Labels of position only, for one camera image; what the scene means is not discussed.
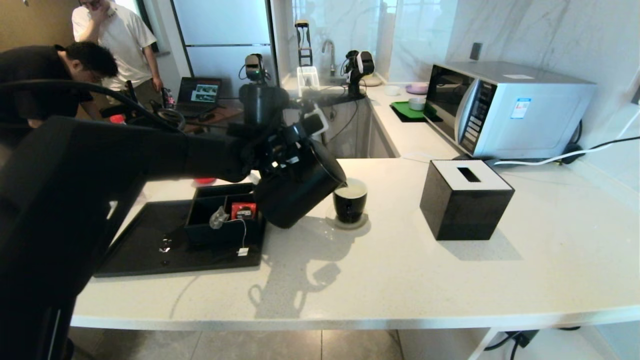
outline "faucet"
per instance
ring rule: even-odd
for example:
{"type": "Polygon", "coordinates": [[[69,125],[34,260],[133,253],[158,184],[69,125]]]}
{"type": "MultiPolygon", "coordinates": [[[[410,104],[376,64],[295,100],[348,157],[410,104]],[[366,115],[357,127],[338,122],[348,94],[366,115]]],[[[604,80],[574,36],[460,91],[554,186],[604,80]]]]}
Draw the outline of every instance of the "faucet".
{"type": "Polygon", "coordinates": [[[326,45],[331,45],[331,67],[329,68],[329,72],[331,73],[331,77],[335,76],[335,45],[329,39],[325,40],[322,44],[322,53],[324,54],[324,49],[326,45]]]}

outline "microwave control panel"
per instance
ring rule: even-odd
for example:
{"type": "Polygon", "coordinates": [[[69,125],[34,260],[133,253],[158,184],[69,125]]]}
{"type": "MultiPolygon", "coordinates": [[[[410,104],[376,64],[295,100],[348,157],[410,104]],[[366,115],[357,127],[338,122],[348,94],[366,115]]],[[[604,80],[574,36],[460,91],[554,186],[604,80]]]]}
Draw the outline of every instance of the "microwave control panel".
{"type": "Polygon", "coordinates": [[[478,84],[476,96],[471,102],[471,111],[469,111],[469,118],[463,130],[464,135],[461,143],[461,146],[470,154],[473,154],[476,149],[476,144],[480,137],[480,132],[482,132],[486,115],[489,113],[489,107],[496,89],[496,85],[485,81],[480,81],[480,84],[478,84]]]}

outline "microwave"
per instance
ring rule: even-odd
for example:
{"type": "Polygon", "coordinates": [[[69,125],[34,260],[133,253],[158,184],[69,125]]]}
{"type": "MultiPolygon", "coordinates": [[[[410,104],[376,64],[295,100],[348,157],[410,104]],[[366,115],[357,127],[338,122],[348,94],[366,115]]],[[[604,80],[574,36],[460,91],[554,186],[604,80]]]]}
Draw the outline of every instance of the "microwave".
{"type": "Polygon", "coordinates": [[[433,66],[424,117],[480,159],[562,155],[596,84],[503,61],[433,66]]]}

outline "laptop screen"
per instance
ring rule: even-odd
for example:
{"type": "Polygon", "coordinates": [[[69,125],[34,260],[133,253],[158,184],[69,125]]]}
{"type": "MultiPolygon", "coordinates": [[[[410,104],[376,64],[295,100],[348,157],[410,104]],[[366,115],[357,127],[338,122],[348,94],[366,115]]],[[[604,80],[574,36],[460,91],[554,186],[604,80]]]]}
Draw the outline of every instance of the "laptop screen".
{"type": "Polygon", "coordinates": [[[182,78],[178,103],[215,104],[221,82],[215,78],[182,78]]]}

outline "white countertop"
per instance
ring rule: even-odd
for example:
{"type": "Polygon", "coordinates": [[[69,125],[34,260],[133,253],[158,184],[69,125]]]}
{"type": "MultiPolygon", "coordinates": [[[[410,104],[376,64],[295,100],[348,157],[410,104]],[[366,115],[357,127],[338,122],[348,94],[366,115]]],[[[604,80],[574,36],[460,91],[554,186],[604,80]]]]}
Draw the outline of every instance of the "white countertop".
{"type": "MultiPolygon", "coordinates": [[[[568,167],[512,168],[500,171],[516,191],[491,240],[435,241],[419,209],[428,166],[416,160],[458,153],[388,107],[412,95],[367,92],[398,155],[414,160],[340,160],[369,188],[365,227],[330,227],[329,197],[292,229],[268,225],[259,267],[92,279],[72,325],[533,329],[640,319],[638,213],[568,167]]],[[[149,183],[143,193],[153,201],[193,191],[185,180],[149,183]]]]}

